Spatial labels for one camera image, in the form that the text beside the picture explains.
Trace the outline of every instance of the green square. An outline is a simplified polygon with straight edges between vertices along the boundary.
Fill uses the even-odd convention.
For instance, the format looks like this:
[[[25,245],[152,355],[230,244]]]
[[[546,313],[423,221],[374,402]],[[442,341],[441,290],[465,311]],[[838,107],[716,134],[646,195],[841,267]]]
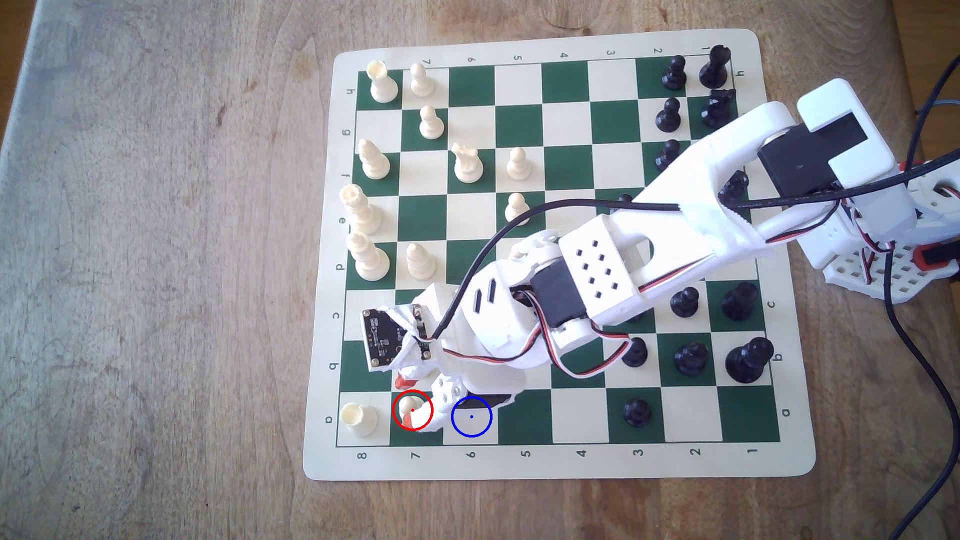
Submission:
[[[593,147],[543,148],[543,174],[547,189],[592,189]]]
[[[719,386],[717,399],[723,442],[780,442],[773,386]]]
[[[353,256],[347,252],[347,290],[392,289],[396,286],[396,242],[376,242],[376,247],[383,250],[383,253],[390,258],[390,270],[387,271],[387,275],[375,282],[364,280],[357,274]]]
[[[673,362],[673,355],[694,341],[699,341],[707,346],[707,367],[700,372],[700,375],[691,377],[680,373],[677,364]],[[716,376],[713,371],[713,343],[710,341],[708,332],[658,333],[657,356],[660,361],[661,386],[713,386],[716,384]]]
[[[593,144],[640,141],[640,113],[636,100],[590,103]]]
[[[368,197],[396,196],[400,190],[400,152],[384,154],[390,162],[390,172],[380,180],[371,180],[363,174],[363,163],[360,156],[353,155],[353,178],[351,181],[363,189]]]
[[[426,395],[433,397],[432,392],[425,392]],[[396,397],[400,395],[400,392],[394,392],[390,398],[390,402],[393,403],[396,401]],[[400,425],[394,421],[394,418],[387,417],[381,418],[382,422],[390,422],[390,446],[443,446],[444,445],[444,431],[408,431],[404,428],[401,428]]]
[[[540,105],[496,107],[496,146],[543,146],[543,109]]]
[[[396,81],[396,97],[387,103],[380,103],[370,94],[370,77],[367,71],[357,74],[357,110],[387,110],[399,109],[403,103],[403,70],[388,69],[387,77]]]
[[[573,373],[584,372],[594,368],[604,361],[603,342],[600,339],[594,339],[587,345],[570,351],[563,355],[560,361],[564,363],[566,369]],[[550,366],[550,386],[552,388],[603,388],[604,374],[600,373],[588,379],[573,379],[555,366]]]
[[[672,57],[651,57],[636,59],[636,96],[640,99],[652,97],[684,97],[686,89],[671,90],[663,86],[660,78],[670,67]]]
[[[760,290],[759,280],[741,280],[756,285],[756,304],[750,316],[743,321],[734,321],[724,314],[720,303],[723,296],[732,291],[740,282],[707,282],[707,305],[710,313],[710,329],[712,331],[766,331],[763,323],[763,291]]]
[[[543,204],[542,191],[523,191],[522,194],[524,201],[530,208]],[[512,193],[496,194],[496,229],[498,231],[507,225],[507,216],[503,213],[503,210],[507,207],[507,201],[511,195]],[[541,212],[531,217],[525,224],[510,229],[510,232],[504,238],[525,238],[544,229],[546,229],[546,212]]]
[[[524,390],[497,410],[497,444],[553,444],[550,390]]]
[[[390,372],[367,369],[363,341],[344,341],[340,349],[341,392],[386,392],[390,390]]]
[[[586,61],[552,61],[540,65],[543,103],[589,101]]]
[[[453,152],[446,153],[446,192],[447,193],[493,193],[496,191],[496,151],[493,148],[477,150],[477,158],[483,163],[483,174],[472,184],[465,184],[457,180],[453,174],[453,164],[457,157]]]
[[[704,107],[707,106],[707,101],[709,101],[709,96],[699,96],[699,97],[688,97],[686,98],[686,109],[690,114],[690,139],[691,140],[700,140],[707,135],[715,132],[711,128],[708,128],[704,125],[704,121],[700,118],[700,113],[704,110]],[[736,100],[734,99],[730,103],[730,119],[733,121],[737,116],[736,111]]]
[[[451,67],[449,90],[451,107],[493,105],[493,66]]]
[[[446,242],[446,282],[458,284],[464,280],[467,269],[473,264],[487,240],[447,240]],[[496,249],[491,249],[480,269],[496,260]]]
[[[420,134],[420,110],[404,110],[400,117],[400,150],[446,150],[446,109],[437,109],[437,117],[444,122],[443,134],[433,139],[426,138]]]
[[[680,153],[690,147],[690,141],[680,140]],[[662,142],[643,142],[640,143],[640,152],[643,154],[643,184],[650,185],[660,175],[657,170],[657,154],[663,150]]]
[[[623,406],[634,398],[651,408],[650,422],[634,428],[623,419]],[[663,434],[663,400],[659,388],[607,388],[607,432],[611,444],[657,444],[666,442]]]
[[[401,242],[446,239],[446,195],[399,198],[396,239]]]

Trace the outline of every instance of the wood grain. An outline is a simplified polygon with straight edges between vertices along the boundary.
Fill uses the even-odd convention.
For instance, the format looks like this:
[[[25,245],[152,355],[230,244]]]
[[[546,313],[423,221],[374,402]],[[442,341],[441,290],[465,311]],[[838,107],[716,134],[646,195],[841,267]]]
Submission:
[[[912,124],[880,0],[41,1],[0,156],[4,537],[876,537],[948,419],[879,302],[791,252],[818,464],[796,479],[315,482],[301,469],[330,70],[368,47],[754,30],[772,99]],[[956,391],[945,286],[899,312]],[[957,480],[908,533],[960,536]]]

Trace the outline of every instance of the blue circle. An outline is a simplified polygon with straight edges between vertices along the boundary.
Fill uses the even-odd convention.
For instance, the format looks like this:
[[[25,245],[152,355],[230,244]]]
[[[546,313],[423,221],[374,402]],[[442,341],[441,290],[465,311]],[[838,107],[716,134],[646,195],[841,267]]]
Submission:
[[[467,435],[466,433],[460,431],[460,428],[457,428],[457,423],[453,421],[453,413],[456,412],[457,407],[460,406],[460,404],[463,403],[463,402],[465,402],[466,400],[479,400],[481,403],[483,403],[483,405],[486,405],[486,406],[487,406],[487,412],[489,412],[489,414],[490,414],[490,420],[487,421],[487,426],[486,426],[485,428],[483,428],[483,431],[480,431],[479,433],[477,433],[477,434],[475,434],[475,435]],[[480,435],[486,433],[487,430],[490,429],[490,426],[493,425],[493,409],[490,407],[490,404],[488,404],[487,401],[484,400],[484,399],[481,398],[481,397],[478,397],[478,396],[466,396],[465,398],[461,398],[460,401],[457,402],[456,405],[454,405],[453,408],[450,410],[450,424],[453,426],[453,428],[454,428],[455,430],[457,430],[458,433],[460,433],[460,434],[463,435],[464,437],[479,437]]]

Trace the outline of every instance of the red circle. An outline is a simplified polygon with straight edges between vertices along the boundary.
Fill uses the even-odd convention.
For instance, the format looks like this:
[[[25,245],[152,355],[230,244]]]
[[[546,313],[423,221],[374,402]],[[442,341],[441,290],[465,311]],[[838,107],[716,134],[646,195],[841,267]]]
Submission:
[[[396,402],[400,401],[400,398],[402,398],[404,394],[409,394],[410,392],[415,392],[415,393],[417,393],[417,394],[422,395],[423,398],[426,399],[426,402],[430,404],[430,418],[427,418],[427,419],[426,419],[426,422],[425,422],[422,426],[420,426],[419,428],[407,428],[406,426],[403,425],[402,421],[398,421],[398,420],[396,419]],[[401,428],[403,428],[404,430],[408,430],[408,431],[420,431],[420,430],[422,430],[423,428],[426,428],[427,424],[429,424],[430,421],[433,420],[433,400],[431,400],[429,396],[427,396],[427,395],[424,394],[423,392],[420,392],[419,390],[414,390],[413,388],[411,388],[411,389],[409,389],[409,390],[404,390],[403,392],[400,392],[399,394],[397,394],[397,396],[394,398],[394,404],[393,404],[393,406],[391,407],[391,415],[390,415],[390,416],[393,417],[394,422],[396,422],[396,424],[397,424],[398,426],[400,426]]]

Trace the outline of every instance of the chess piece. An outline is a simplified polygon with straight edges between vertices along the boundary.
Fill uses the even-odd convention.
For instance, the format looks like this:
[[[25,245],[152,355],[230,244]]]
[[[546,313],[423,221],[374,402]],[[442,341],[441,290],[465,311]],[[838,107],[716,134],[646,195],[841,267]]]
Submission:
[[[510,151],[510,160],[507,161],[507,176],[514,180],[526,180],[533,167],[527,160],[527,152],[520,147]]]
[[[376,409],[369,405],[349,403],[340,409],[340,422],[358,437],[366,437],[376,429]]]
[[[704,368],[707,367],[707,356],[709,356],[707,346],[699,341],[694,341],[686,347],[681,347],[673,355],[673,363],[680,373],[689,377],[696,377],[703,373]]]
[[[720,299],[720,308],[724,314],[734,321],[745,321],[754,312],[754,305],[759,296],[756,285],[751,282],[740,282],[737,286]]]
[[[437,260],[426,248],[413,242],[407,246],[407,271],[415,280],[429,281],[437,271]]]
[[[357,153],[363,163],[363,174],[367,175],[367,178],[380,180],[390,172],[390,161],[372,142],[361,138],[357,143]]]
[[[763,375],[773,356],[774,344],[766,337],[755,337],[727,354],[727,373],[737,382],[750,384]]]
[[[453,163],[453,175],[464,184],[473,184],[483,176],[483,162],[477,157],[477,151],[454,142],[450,152],[457,157]]]
[[[523,200],[522,193],[511,193],[510,198],[507,199],[507,207],[503,209],[503,215],[507,218],[507,221],[513,221],[517,216],[529,209],[530,206]],[[519,225],[526,225],[529,221],[530,218],[524,219]]]
[[[368,282],[381,280],[390,271],[390,258],[365,234],[348,234],[347,249],[350,250],[350,255],[356,262],[357,275],[364,280]]]
[[[347,184],[340,188],[340,202],[348,214],[350,229],[363,234],[373,234],[380,228],[383,214],[371,205],[363,189],[357,184]]]
[[[420,134],[423,138],[434,139],[444,134],[444,122],[437,116],[437,110],[424,105],[420,109]]]
[[[426,74],[426,68],[423,64],[417,62],[410,66],[410,91],[417,97],[426,97],[433,93],[436,86],[433,79]]]
[[[396,81],[387,73],[387,64],[374,60],[367,64],[367,76],[370,77],[370,95],[377,103],[390,103],[399,93]]]
[[[670,297],[670,309],[678,317],[692,317],[700,304],[700,291],[695,287],[687,287]]]
[[[683,89],[684,86],[686,86],[685,67],[686,60],[684,57],[677,55],[671,58],[670,66],[663,72],[663,77],[660,77],[660,82],[663,83],[663,87],[668,90]]]

